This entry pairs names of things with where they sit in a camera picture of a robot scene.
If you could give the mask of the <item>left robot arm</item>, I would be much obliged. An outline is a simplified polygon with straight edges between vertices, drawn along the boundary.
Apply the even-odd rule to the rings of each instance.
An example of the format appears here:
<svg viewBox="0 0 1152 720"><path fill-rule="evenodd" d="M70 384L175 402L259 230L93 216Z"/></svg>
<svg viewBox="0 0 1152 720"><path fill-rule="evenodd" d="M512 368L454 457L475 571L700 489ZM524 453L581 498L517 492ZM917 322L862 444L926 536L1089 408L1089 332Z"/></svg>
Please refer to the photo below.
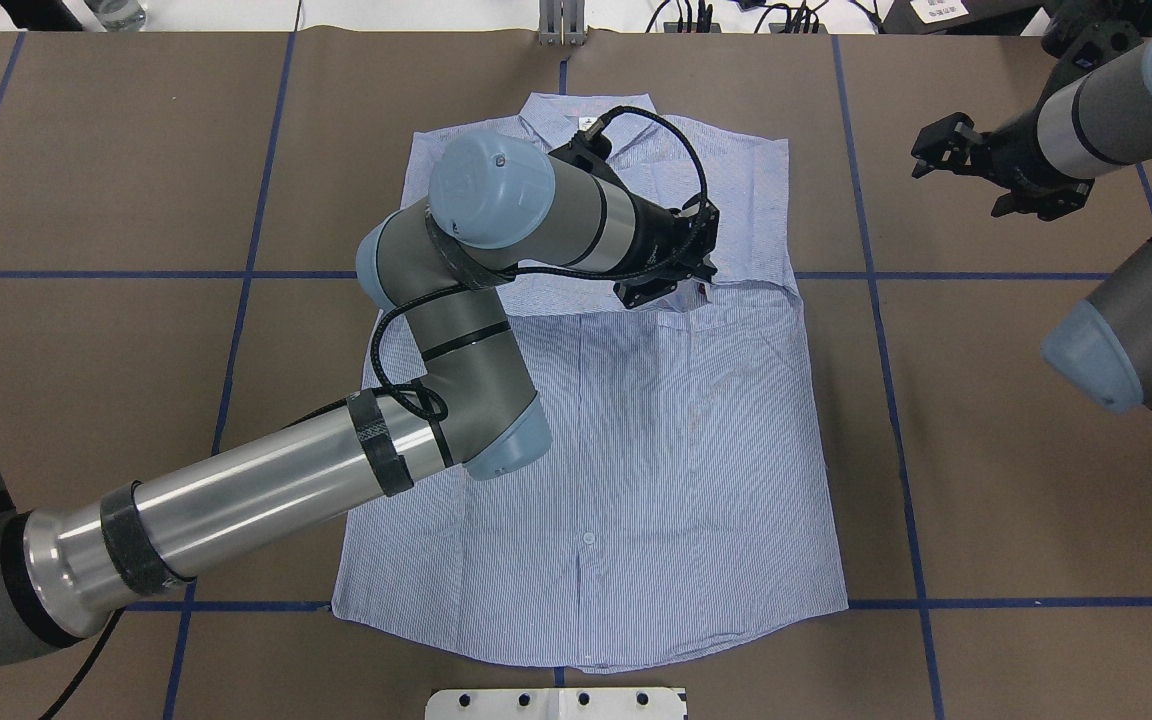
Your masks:
<svg viewBox="0 0 1152 720"><path fill-rule="evenodd" d="M521 260L607 285L677 253L677 202L652 219L607 164L484 143L486 170L535 209L484 251L388 176L411 132L364 129L297 181L355 214L339 270L262 266L291 152L131 135L76 146L36 131L0 187L9 228L77 249L145 247L134 268L0 268L0 666L67 650L132 602L503 442L540 414L495 288Z"/></svg>

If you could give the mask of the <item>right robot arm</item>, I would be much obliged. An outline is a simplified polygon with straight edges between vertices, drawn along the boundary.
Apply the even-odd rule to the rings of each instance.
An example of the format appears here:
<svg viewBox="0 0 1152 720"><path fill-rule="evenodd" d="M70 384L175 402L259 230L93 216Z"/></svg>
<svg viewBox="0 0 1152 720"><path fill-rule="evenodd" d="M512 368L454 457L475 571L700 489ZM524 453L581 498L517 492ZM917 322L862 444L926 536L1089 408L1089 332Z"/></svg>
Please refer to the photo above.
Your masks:
<svg viewBox="0 0 1152 720"><path fill-rule="evenodd" d="M1152 17L1143 3L1100 13L1066 3L1044 46L1056 58L1041 94L995 128L963 111L916 132L914 177L983 179L993 217L1056 222L1092 204L1101 181L1140 192L1149 236L1043 338L1043 361L1111 414L1152 414Z"/></svg>

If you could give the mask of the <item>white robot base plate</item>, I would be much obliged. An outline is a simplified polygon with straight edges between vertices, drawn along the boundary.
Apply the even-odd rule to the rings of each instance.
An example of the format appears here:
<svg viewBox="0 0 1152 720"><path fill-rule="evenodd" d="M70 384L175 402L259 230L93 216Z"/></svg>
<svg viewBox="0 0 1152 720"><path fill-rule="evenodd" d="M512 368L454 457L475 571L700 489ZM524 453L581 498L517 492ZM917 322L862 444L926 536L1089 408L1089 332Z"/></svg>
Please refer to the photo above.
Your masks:
<svg viewBox="0 0 1152 720"><path fill-rule="evenodd" d="M425 719L689 719L684 688L553 687L444 689Z"/></svg>

